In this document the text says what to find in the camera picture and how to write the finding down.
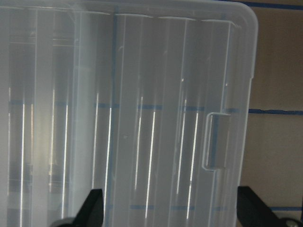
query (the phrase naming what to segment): black clamp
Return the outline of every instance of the black clamp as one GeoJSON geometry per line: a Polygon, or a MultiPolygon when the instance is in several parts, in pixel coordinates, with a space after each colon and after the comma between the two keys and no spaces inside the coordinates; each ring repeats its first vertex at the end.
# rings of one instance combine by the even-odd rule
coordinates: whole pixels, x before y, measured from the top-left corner
{"type": "Polygon", "coordinates": [[[238,187],[237,216],[243,227],[303,227],[298,220],[279,219],[247,186],[238,187]]]}
{"type": "Polygon", "coordinates": [[[51,227],[101,227],[103,224],[102,189],[90,191],[75,218],[54,222],[51,227]]]}

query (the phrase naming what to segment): beige wall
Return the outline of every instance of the beige wall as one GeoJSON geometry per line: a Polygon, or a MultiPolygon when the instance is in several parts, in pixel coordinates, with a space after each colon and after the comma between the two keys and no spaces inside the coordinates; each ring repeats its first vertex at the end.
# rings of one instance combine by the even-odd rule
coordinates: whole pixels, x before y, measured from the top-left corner
{"type": "MultiPolygon", "coordinates": [[[[303,6],[302,0],[255,2],[303,6]]],[[[303,11],[252,9],[259,35],[250,108],[303,111],[303,11]]],[[[241,185],[270,207],[302,206],[303,115],[249,114],[241,185]]],[[[276,213],[301,216],[301,211],[276,213]]]]}

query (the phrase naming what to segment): clear plastic container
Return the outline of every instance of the clear plastic container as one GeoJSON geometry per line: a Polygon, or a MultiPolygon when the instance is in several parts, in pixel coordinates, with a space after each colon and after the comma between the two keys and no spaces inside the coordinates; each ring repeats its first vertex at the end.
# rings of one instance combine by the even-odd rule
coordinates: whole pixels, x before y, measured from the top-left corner
{"type": "Polygon", "coordinates": [[[0,223],[104,191],[104,227],[232,227],[258,24],[231,2],[0,2],[0,223]]]}

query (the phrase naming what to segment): transparent plastic box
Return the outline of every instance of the transparent plastic box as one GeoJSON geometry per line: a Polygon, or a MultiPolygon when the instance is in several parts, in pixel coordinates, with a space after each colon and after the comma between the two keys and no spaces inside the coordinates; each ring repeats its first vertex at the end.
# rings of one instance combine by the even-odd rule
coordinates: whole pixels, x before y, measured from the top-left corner
{"type": "Polygon", "coordinates": [[[0,223],[104,191],[104,227],[234,227],[258,23],[232,2],[0,1],[0,223]]]}

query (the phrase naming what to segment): blue tape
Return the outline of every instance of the blue tape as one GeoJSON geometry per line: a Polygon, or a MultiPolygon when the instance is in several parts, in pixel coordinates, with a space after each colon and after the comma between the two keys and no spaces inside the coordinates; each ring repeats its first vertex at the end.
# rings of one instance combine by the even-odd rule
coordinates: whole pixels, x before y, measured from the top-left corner
{"type": "Polygon", "coordinates": [[[303,198],[302,198],[302,207],[301,207],[301,221],[303,222],[303,198]]]}
{"type": "Polygon", "coordinates": [[[204,106],[183,106],[185,111],[204,111],[204,106]]]}
{"type": "Polygon", "coordinates": [[[303,115],[301,110],[260,110],[260,109],[249,109],[250,114],[281,114],[281,115],[303,115]]]}
{"type": "Polygon", "coordinates": [[[138,109],[143,109],[143,110],[162,110],[161,105],[138,105],[138,109]]]}
{"type": "Polygon", "coordinates": [[[9,104],[10,105],[23,105],[23,102],[25,105],[31,105],[33,104],[32,102],[29,102],[27,100],[23,101],[23,100],[10,100],[9,104]]]}
{"type": "Polygon", "coordinates": [[[226,113],[232,114],[232,113],[239,113],[240,110],[238,108],[227,108],[225,109],[226,113]]]}
{"type": "MultiPolygon", "coordinates": [[[[132,210],[145,210],[146,209],[146,205],[130,205],[129,208],[132,209],[132,210]]],[[[153,210],[154,209],[154,205],[148,205],[147,209],[148,210],[153,210]]]]}
{"type": "Polygon", "coordinates": [[[243,3],[249,7],[267,8],[267,9],[290,9],[290,10],[303,10],[303,6],[286,5],[286,4],[274,4],[274,3],[261,3],[261,2],[250,2],[250,1],[235,1],[243,3]]]}
{"type": "Polygon", "coordinates": [[[117,108],[120,107],[120,105],[119,104],[110,105],[108,103],[98,103],[98,108],[107,108],[107,109],[109,109],[110,107],[113,108],[113,109],[117,109],[117,108]]]}
{"type": "Polygon", "coordinates": [[[270,207],[272,211],[302,211],[302,207],[270,207]]]}
{"type": "MultiPolygon", "coordinates": [[[[172,210],[187,210],[188,206],[171,206],[172,210]]],[[[194,206],[189,206],[189,210],[194,210],[194,206]]]]}

